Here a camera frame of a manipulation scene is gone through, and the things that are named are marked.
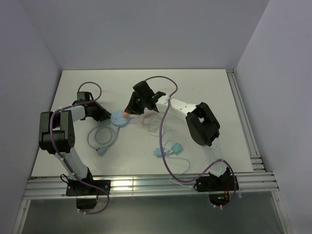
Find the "round blue power strip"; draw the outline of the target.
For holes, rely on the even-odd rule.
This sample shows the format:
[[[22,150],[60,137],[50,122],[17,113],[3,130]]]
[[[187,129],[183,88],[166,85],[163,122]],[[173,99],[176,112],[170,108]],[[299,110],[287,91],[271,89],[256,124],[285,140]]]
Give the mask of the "round blue power strip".
[[[111,114],[110,121],[111,123],[119,128],[125,127],[129,122],[129,118],[125,118],[122,116],[122,110],[116,110]]]

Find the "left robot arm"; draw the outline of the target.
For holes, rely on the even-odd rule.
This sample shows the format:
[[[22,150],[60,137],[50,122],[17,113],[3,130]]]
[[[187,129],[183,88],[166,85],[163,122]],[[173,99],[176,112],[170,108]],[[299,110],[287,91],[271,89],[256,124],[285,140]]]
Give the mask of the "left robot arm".
[[[111,117],[111,113],[90,92],[78,91],[77,100],[71,106],[54,112],[42,112],[39,118],[39,147],[61,162],[69,174],[68,186],[84,195],[99,188],[90,169],[75,150],[74,122],[87,117],[103,122]]]

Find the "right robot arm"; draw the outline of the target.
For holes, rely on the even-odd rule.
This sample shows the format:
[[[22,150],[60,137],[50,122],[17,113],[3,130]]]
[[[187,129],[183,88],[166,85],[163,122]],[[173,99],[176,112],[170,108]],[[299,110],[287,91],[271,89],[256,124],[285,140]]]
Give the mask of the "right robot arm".
[[[180,100],[174,99],[173,95],[178,91],[178,85],[170,78],[162,76],[161,78],[165,78],[171,81],[175,90],[167,95],[162,91],[154,92],[147,81],[156,78],[150,77],[133,86],[133,92],[130,97],[129,103],[125,110],[123,111],[122,116],[127,117],[129,115],[142,115],[144,114],[145,109],[159,112],[159,107],[165,107],[164,114],[161,118],[159,124],[159,147],[161,158],[163,160],[164,166],[168,171],[169,175],[180,183],[191,183],[195,182],[198,179],[202,178],[204,174],[215,164],[224,163],[226,168],[230,170],[229,175],[233,178],[234,189],[237,188],[237,179],[235,177],[235,173],[230,166],[230,164],[224,159],[216,159],[213,161],[206,169],[203,170],[197,177],[191,179],[181,179],[177,177],[169,168],[166,156],[164,154],[164,146],[163,146],[163,123],[165,121],[166,115],[170,110],[174,111],[174,115],[178,118],[185,120],[187,127],[189,129],[189,133],[191,135],[192,140],[200,145],[200,146],[208,146],[211,147],[213,142],[218,139],[220,136],[220,124],[213,114],[212,110],[208,106],[207,103],[201,102],[199,104],[187,104]]]

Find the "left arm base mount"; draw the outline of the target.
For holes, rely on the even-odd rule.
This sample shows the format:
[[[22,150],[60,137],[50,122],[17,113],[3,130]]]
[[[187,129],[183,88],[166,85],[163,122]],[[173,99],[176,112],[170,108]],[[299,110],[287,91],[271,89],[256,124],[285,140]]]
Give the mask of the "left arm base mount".
[[[66,189],[66,196],[76,198],[76,207],[83,211],[95,208],[100,195],[106,195],[99,189],[86,186],[77,180],[70,180]]]

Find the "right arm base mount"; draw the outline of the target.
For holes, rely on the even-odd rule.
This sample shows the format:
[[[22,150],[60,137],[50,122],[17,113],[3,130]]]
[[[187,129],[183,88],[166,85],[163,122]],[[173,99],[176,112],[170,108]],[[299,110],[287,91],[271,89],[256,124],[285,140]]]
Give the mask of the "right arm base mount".
[[[230,204],[239,189],[236,176],[225,173],[219,177],[209,174],[196,180],[193,188],[199,192],[207,192],[214,208],[223,209]]]

